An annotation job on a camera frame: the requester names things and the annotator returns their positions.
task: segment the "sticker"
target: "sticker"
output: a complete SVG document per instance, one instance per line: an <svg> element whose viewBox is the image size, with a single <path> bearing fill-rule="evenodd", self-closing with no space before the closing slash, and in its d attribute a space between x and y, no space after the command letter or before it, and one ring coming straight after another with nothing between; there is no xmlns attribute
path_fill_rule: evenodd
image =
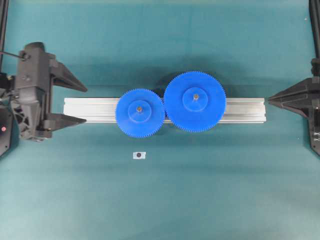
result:
<svg viewBox="0 0 320 240"><path fill-rule="evenodd" d="M133 159L146 159L145 151L135 151L133 153Z"/></svg>

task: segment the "blue gear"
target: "blue gear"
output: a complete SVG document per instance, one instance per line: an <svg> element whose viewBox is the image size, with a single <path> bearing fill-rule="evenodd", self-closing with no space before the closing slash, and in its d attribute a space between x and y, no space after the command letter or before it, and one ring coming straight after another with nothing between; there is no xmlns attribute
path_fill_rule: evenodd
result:
<svg viewBox="0 0 320 240"><path fill-rule="evenodd" d="M165 120L161 98L147 89L124 94L116 105L115 120L119 128L133 138L145 138L158 131Z"/></svg>
<svg viewBox="0 0 320 240"><path fill-rule="evenodd" d="M212 76L190 71L176 76L164 92L164 108L178 128L203 132L213 128L226 110L226 94Z"/></svg>

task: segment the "teal tabletop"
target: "teal tabletop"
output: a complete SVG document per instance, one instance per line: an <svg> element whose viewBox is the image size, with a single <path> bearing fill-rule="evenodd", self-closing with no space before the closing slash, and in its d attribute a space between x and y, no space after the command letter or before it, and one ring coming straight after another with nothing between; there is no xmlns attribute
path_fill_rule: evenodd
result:
<svg viewBox="0 0 320 240"><path fill-rule="evenodd" d="M228 98L267 98L311 74L308 0L11 0L5 50L44 42L88 88L164 90L202 71ZM15 74L5 56L2 71ZM81 124L0 159L1 240L318 240L320 157L307 121L266 103L263 124L143 139ZM133 159L133 152L146 152Z"/></svg>

